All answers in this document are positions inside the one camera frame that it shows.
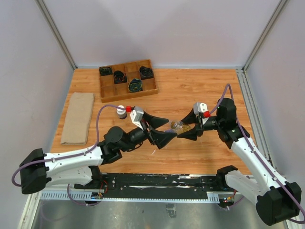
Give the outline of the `blue weekly pill organizer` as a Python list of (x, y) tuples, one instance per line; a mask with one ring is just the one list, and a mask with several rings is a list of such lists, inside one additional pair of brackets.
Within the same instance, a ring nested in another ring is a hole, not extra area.
[(175, 131), (173, 129), (166, 129), (166, 130), (163, 130), (164, 132), (168, 132), (168, 133), (175, 133)]

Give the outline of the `clear jar of yellow pills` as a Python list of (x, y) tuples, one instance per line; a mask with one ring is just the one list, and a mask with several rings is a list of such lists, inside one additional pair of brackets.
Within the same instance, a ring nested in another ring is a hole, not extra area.
[(170, 128), (178, 135), (192, 129), (191, 126), (184, 124), (182, 121), (171, 121)]

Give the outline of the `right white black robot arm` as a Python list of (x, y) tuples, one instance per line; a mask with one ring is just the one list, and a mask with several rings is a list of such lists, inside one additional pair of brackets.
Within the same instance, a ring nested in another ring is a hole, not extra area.
[(281, 221), (294, 221), (304, 210), (300, 206), (302, 190), (296, 183), (289, 183), (259, 152), (249, 133), (240, 125), (234, 101), (219, 100), (216, 115), (210, 115), (207, 105), (195, 103), (191, 112), (181, 120), (194, 128), (179, 134), (179, 138), (195, 141), (204, 131), (216, 130), (219, 138), (238, 155), (248, 167), (254, 181), (236, 167), (226, 166), (217, 171), (216, 186), (226, 191), (235, 189), (254, 204), (257, 214), (266, 225)]

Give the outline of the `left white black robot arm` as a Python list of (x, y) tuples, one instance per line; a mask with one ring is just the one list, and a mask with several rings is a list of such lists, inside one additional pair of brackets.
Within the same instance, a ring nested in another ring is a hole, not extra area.
[(15, 172), (20, 175), (18, 186), (22, 194), (33, 194), (62, 184), (96, 189), (102, 184), (99, 166), (116, 162), (122, 158), (123, 152), (138, 149), (144, 141), (162, 149), (177, 136), (173, 131), (158, 130), (169, 122), (168, 119), (133, 110), (131, 120), (136, 125), (135, 129), (127, 133), (121, 127), (113, 126), (102, 141), (88, 148), (63, 153), (34, 149)]

